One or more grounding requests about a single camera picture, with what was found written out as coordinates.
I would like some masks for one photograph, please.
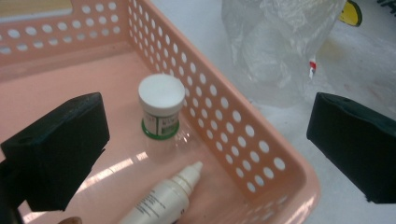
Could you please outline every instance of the black foam block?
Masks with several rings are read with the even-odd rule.
[[[369,202],[396,203],[396,122],[344,97],[318,93],[307,138]]]
[[[99,92],[71,99],[1,144],[33,211],[64,210],[109,140]]]

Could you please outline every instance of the bottle label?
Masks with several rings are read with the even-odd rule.
[[[142,128],[146,135],[154,139],[167,139],[178,130],[178,113],[169,117],[156,117],[145,112]]]
[[[184,213],[186,204],[180,201],[179,196],[171,189],[163,186],[156,186],[151,190],[135,209],[141,214],[136,223],[177,223],[180,216]]]

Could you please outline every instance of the pink plastic basket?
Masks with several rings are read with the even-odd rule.
[[[65,212],[25,223],[117,223],[153,185],[204,163],[180,223],[302,223],[318,203],[312,167],[150,1],[72,0],[66,16],[0,24],[0,141],[75,96],[99,91],[110,141]],[[150,150],[137,85],[186,87],[170,151]]]

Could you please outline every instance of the white lid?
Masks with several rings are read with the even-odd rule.
[[[148,76],[139,84],[139,100],[153,116],[166,117],[178,112],[186,94],[181,81],[166,74]]]
[[[172,180],[184,189],[187,196],[190,196],[195,185],[198,183],[199,178],[201,177],[201,170],[203,166],[204,165],[201,161],[198,161],[193,165],[186,166],[186,168],[175,175]]]

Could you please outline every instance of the plastic bag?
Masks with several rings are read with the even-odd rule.
[[[248,90],[247,96],[277,94],[273,105],[300,101],[315,55],[345,2],[223,0],[222,20],[233,63],[246,74],[237,82]]]

